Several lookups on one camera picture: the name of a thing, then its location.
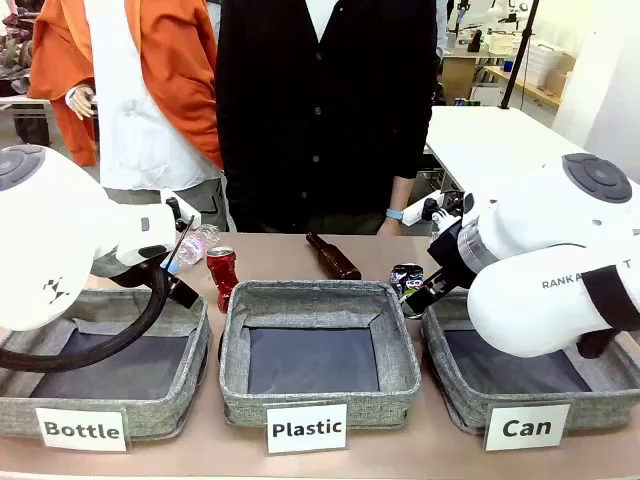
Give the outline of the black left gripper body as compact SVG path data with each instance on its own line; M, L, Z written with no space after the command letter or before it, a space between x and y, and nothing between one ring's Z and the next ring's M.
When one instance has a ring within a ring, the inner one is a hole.
M134 253L135 265L125 264L117 257L118 249L113 248L105 255L96 258L92 264L92 274L96 277L108 278L118 286L136 288L147 286L153 289L159 286L162 291L170 290L170 280L167 273L163 273L161 263L168 256L166 247L145 247L143 255Z

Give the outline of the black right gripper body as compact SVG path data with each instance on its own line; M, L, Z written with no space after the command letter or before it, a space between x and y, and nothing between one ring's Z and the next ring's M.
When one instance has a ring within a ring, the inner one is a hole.
M468 290L476 278L476 273L465 264L458 249L461 223L461 220L456 220L427 248L429 255L440 266L426 280L426 288L433 300L440 300L455 288Z

